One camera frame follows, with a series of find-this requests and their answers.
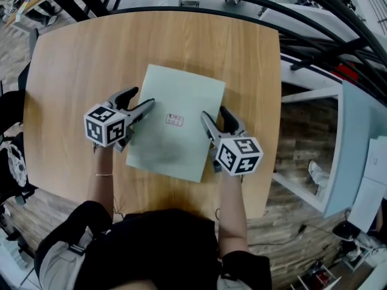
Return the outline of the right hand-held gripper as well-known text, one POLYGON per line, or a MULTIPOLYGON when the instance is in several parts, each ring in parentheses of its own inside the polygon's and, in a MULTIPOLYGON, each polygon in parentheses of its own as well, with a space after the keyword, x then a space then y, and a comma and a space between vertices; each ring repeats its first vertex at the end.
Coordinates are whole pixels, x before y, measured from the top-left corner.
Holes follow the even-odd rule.
POLYGON ((263 150, 257 138, 244 134, 244 122, 225 106, 220 107, 223 130, 220 131, 211 115, 201 113, 201 123, 207 137, 213 141, 210 150, 216 173, 225 171, 231 176, 242 176, 256 171, 263 157, 263 150))

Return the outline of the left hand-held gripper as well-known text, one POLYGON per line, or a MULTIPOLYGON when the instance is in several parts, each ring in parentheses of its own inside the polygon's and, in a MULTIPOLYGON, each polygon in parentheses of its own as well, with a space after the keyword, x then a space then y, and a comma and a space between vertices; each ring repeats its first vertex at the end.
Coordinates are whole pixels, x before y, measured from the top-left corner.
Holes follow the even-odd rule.
POLYGON ((94 105, 83 116, 85 136, 93 142, 95 149, 124 150, 132 136, 131 123, 142 120, 155 106, 155 99, 151 98, 129 110, 129 103, 137 93, 138 87, 124 89, 104 103, 94 105))

